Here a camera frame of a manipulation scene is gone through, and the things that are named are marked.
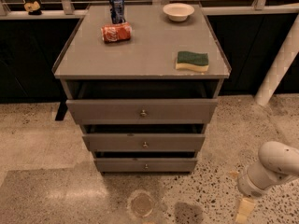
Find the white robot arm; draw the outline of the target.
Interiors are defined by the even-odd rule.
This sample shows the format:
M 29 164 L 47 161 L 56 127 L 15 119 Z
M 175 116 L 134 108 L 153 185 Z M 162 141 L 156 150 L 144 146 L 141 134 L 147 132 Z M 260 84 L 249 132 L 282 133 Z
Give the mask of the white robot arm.
M 234 224 L 246 224 L 255 201 L 268 190 L 299 177 L 299 149 L 277 141 L 262 144 L 257 161 L 246 166 L 237 176 L 242 197 L 237 200 Z

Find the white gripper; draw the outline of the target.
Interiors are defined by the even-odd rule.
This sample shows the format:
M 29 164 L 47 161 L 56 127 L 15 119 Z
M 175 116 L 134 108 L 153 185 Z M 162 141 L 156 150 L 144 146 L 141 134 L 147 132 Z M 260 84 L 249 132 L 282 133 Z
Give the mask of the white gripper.
M 238 190 L 246 197 L 236 202 L 235 224 L 246 224 L 255 201 L 264 196 L 267 191 L 280 181 L 279 174 L 266 169 L 259 161 L 246 166 L 240 173 L 230 172 L 232 178 L 237 179 Z

